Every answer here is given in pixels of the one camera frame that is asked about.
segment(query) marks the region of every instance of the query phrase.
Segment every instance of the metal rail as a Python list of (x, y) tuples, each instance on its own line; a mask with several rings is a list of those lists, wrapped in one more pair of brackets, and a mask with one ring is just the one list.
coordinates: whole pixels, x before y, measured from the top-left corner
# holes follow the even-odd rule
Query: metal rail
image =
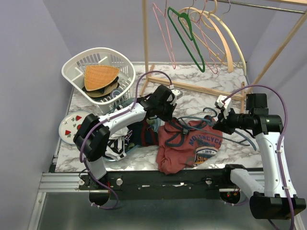
[[(217, 1), (229, 4), (229, 2), (227, 0), (217, 0)], [(260, 6), (260, 5), (254, 5), (254, 4), (238, 2), (238, 1), (230, 1), (230, 3), (234, 4), (234, 5), (250, 6), (250, 7), (263, 8), (263, 9), (274, 10), (274, 11), (283, 11), (283, 12), (291, 12), (291, 13), (299, 13), (299, 14), (305, 13), (305, 11), (296, 11), (296, 10), (273, 7), (273, 6)]]

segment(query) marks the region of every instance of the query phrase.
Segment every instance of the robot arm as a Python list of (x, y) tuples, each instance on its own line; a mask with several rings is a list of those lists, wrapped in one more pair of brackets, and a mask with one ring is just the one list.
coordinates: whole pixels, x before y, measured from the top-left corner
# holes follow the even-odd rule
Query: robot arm
[(142, 121), (146, 117), (157, 116), (163, 121), (172, 119), (173, 111), (177, 105), (176, 101), (181, 96), (181, 91), (160, 85), (148, 98), (138, 98), (134, 106), (132, 103), (122, 110), (99, 117), (93, 114), (88, 115), (73, 141), (80, 150), (89, 131), (99, 122), (106, 120), (90, 135), (83, 151), (86, 156), (86, 165), (95, 178), (99, 180), (106, 174), (103, 157), (112, 134), (130, 124)]
[(236, 184), (250, 199), (250, 210), (256, 219), (288, 219), (290, 217), (287, 194), (283, 186), (282, 171), (287, 181), (295, 213), (306, 208), (305, 200), (298, 198), (289, 175), (281, 144), (282, 165), (277, 155), (277, 142), (283, 129), (278, 115), (269, 115), (266, 94), (248, 94), (246, 110), (249, 114), (236, 114), (231, 108), (231, 99), (225, 103), (225, 96), (219, 96), (216, 106), (221, 109), (218, 121), (213, 129), (232, 134), (236, 128), (250, 129), (259, 146), (263, 164), (265, 186), (256, 182), (241, 165), (228, 165), (225, 175), (231, 183)]

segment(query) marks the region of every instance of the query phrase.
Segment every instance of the pink hanger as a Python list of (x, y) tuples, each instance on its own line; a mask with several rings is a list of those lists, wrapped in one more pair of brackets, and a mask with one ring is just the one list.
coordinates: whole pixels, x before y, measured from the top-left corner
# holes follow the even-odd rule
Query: pink hanger
[[(173, 66), (173, 69), (176, 69), (176, 60), (175, 60), (175, 57), (174, 57), (174, 53), (173, 53), (173, 46), (172, 46), (172, 40), (171, 40), (171, 36), (169, 34), (169, 29), (168, 29), (168, 24), (167, 24), (167, 20), (166, 20), (166, 7), (167, 7), (167, 0), (165, 0), (165, 10), (164, 10), (164, 13), (157, 7), (157, 5), (155, 3), (153, 3), (153, 11), (154, 11), (154, 14), (155, 14), (155, 17), (157, 19), (157, 22), (158, 22), (158, 25), (159, 25), (159, 28), (160, 28), (160, 31), (161, 31), (161, 34), (162, 34), (162, 37), (163, 37), (163, 40), (164, 40), (164, 44), (166, 46), (166, 50), (168, 52), (168, 56), (171, 60), (171, 63), (172, 63), (172, 66)], [(160, 25), (160, 21), (158, 19), (158, 15), (156, 13), (156, 10), (158, 10), (164, 17), (165, 19), (165, 24), (166, 24), (166, 29), (167, 29), (167, 34), (168, 34), (168, 40), (169, 40), (169, 45), (170, 45), (170, 49), (171, 49), (171, 52), (169, 52), (169, 49), (168, 49), (168, 46), (166, 44), (166, 40), (165, 40), (165, 37), (164, 37), (164, 33), (162, 31), (162, 28), (161, 28), (161, 25)]]
[[(219, 70), (218, 70), (217, 65), (216, 65), (216, 63), (215, 63), (215, 60), (214, 60), (214, 59), (212, 58), (212, 56), (211, 56), (211, 50), (209, 49), (207, 40), (206, 40), (206, 38), (205, 38), (205, 36), (204, 36), (205, 33), (202, 31), (201, 23), (200, 23), (200, 22), (201, 22), (202, 13), (204, 12), (204, 10), (205, 10), (205, 8), (206, 8), (206, 2), (207, 2), (207, 0), (204, 0), (205, 5), (204, 5), (204, 8), (202, 9), (202, 12), (201, 12), (201, 15), (200, 15), (199, 19), (198, 19), (197, 21), (194, 21), (193, 18), (190, 19), (190, 20), (191, 20), (192, 22), (194, 22), (194, 24), (196, 25), (196, 27), (199, 28), (199, 30), (201, 31), (202, 38), (203, 38), (204, 42), (206, 43), (206, 46), (207, 46), (208, 51), (209, 51), (209, 58), (213, 61), (214, 65), (215, 65), (215, 68), (216, 68), (216, 72), (214, 72), (214, 70), (211, 68), (210, 65), (207, 64), (206, 61), (205, 61), (205, 64), (209, 67), (209, 69), (212, 71), (213, 74), (217, 74), (217, 73), (219, 72)], [(181, 28), (181, 26), (179, 26), (179, 24), (177, 24), (177, 25), (178, 25), (177, 28), (179, 28), (179, 29), (182, 31), (183, 35), (184, 35), (184, 36), (186, 37), (186, 39), (190, 42), (190, 44), (191, 44), (191, 46), (193, 47), (193, 49), (197, 52), (196, 48), (194, 47), (194, 45), (192, 44), (192, 42), (189, 40), (189, 38), (187, 38), (187, 35), (186, 35), (186, 33), (183, 31), (183, 29)]]

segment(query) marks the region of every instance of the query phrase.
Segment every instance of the small white plate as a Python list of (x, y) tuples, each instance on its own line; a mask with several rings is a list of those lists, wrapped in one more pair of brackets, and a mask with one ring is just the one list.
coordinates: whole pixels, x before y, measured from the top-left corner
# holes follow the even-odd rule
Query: small white plate
[(76, 111), (68, 114), (59, 126), (59, 136), (68, 144), (74, 145), (73, 138), (80, 128), (85, 117), (89, 115), (86, 111)]

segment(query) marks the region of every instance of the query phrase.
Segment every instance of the woven hat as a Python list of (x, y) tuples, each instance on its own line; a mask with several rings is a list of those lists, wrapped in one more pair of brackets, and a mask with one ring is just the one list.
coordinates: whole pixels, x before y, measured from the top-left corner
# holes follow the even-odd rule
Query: woven hat
[(108, 86), (119, 74), (113, 66), (86, 66), (84, 85), (87, 91), (95, 91)]
[(108, 86), (106, 86), (103, 93), (101, 93), (101, 91), (99, 90), (89, 91), (89, 92), (85, 91), (85, 93), (90, 97), (103, 97), (103, 96), (109, 95), (112, 92), (112, 90), (116, 89), (118, 86), (119, 86), (119, 83), (117, 81), (114, 81)]

